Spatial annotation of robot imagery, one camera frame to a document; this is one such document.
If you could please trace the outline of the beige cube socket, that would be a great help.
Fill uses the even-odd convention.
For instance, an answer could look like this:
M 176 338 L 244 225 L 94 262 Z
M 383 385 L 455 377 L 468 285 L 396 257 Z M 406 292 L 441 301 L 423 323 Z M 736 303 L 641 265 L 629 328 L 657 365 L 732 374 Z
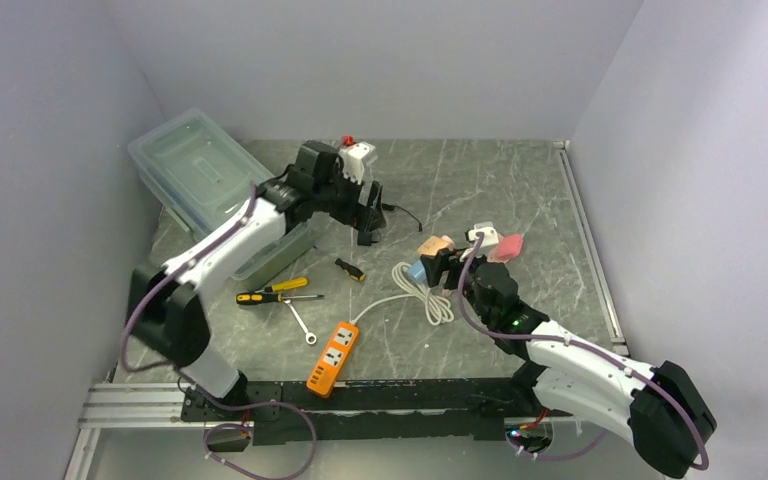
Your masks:
M 418 248 L 419 256 L 429 255 L 434 257 L 440 250 L 447 249 L 440 236 L 431 236 L 425 240 Z

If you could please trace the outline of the blue plug adapter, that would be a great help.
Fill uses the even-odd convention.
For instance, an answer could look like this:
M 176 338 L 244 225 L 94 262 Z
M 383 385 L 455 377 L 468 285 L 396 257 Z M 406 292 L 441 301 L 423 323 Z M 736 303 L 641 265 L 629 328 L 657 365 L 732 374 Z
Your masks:
M 406 274 L 415 283 L 423 283 L 426 281 L 425 268 L 420 260 L 415 261 L 406 270 Z

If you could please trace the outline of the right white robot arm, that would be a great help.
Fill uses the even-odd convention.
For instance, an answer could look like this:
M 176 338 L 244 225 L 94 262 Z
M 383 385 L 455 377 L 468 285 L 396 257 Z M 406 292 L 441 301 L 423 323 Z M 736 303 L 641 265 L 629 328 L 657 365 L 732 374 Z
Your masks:
M 523 301 L 501 263 L 448 249 L 420 262 L 429 286 L 443 283 L 456 293 L 471 327 L 522 359 L 511 378 L 517 411 L 577 416 L 626 440 L 669 478 L 708 468 L 706 444 L 717 422 L 683 367 L 635 361 L 572 333 Z

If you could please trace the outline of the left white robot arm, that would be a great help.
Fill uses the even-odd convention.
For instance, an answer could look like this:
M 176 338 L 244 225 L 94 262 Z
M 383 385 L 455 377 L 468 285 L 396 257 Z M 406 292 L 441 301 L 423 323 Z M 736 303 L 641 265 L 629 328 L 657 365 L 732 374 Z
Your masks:
M 360 199 L 366 166 L 377 155 L 366 141 L 345 140 L 338 147 L 306 141 L 295 161 L 252 187 L 217 230 L 160 265 L 139 265 L 130 283 L 120 367 L 139 372 L 126 357 L 129 340 L 136 338 L 160 356 L 159 366 L 173 367 L 199 387 L 218 417 L 239 417 L 249 401 L 248 379 L 212 347 L 206 304 L 234 271 L 316 213 L 363 234 L 383 228 L 380 183 Z

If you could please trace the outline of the clear plastic storage box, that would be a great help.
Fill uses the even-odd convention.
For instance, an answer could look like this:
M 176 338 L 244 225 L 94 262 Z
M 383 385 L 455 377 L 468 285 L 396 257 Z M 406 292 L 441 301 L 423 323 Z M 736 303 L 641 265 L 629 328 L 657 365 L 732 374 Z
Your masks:
M 216 122 L 191 108 L 128 145 L 139 176 L 192 237 L 201 241 L 220 228 L 250 197 L 250 186 L 273 174 Z M 245 290 L 267 285 L 313 246 L 304 223 L 264 245 L 247 260 L 220 268 Z M 213 275 L 216 293 L 226 279 Z

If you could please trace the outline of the orange power strip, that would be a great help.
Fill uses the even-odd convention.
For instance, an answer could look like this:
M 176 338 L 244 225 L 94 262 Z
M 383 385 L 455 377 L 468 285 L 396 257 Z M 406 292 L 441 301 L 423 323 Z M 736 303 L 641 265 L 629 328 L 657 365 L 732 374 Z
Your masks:
M 358 337 L 356 325 L 348 322 L 337 324 L 306 381 L 309 392 L 321 398 L 331 395 Z

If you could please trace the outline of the silver wrench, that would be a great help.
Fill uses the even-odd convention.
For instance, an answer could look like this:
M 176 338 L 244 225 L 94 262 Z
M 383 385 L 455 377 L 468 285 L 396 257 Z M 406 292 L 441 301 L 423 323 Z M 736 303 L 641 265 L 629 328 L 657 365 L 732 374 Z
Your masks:
M 318 337 L 315 333 L 313 333 L 308 326 L 306 325 L 305 321 L 300 316 L 298 310 L 294 306 L 291 300 L 285 300 L 284 304 L 289 308 L 291 311 L 291 314 L 295 318 L 296 322 L 298 323 L 299 327 L 304 333 L 305 342 L 307 345 L 313 346 L 317 343 Z

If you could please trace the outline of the yellow handled screwdriver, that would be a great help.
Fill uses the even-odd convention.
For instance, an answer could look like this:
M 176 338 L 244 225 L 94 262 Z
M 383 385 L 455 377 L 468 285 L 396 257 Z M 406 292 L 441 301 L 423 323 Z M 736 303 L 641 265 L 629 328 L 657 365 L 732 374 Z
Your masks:
M 297 277 L 297 278 L 292 278 L 289 280 L 285 280 L 282 282 L 274 283 L 272 285 L 263 287 L 257 290 L 257 293 L 272 293 L 272 292 L 282 292 L 287 290 L 293 290 L 293 289 L 303 288 L 307 286 L 308 283 L 309 283 L 309 280 L 307 277 Z

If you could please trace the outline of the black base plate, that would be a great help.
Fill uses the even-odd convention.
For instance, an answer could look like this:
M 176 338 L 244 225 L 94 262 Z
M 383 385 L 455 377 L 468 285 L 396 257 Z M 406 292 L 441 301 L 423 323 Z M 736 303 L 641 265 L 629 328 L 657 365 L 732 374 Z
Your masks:
M 211 405 L 193 389 L 185 393 L 180 418 L 187 425 L 246 420 L 256 446 L 320 441 L 469 437 L 496 441 L 505 430 L 536 422 L 545 411 L 517 392 L 506 378 L 352 380 L 328 398 L 301 381 L 252 381 L 250 413 Z

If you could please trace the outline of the aluminium rail frame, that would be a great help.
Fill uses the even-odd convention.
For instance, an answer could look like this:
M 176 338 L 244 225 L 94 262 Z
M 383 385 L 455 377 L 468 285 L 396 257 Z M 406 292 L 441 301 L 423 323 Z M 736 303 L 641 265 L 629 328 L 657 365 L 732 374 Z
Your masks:
M 80 429 L 206 429 L 223 423 L 185 422 L 184 393 L 173 383 L 100 383 L 89 389 Z

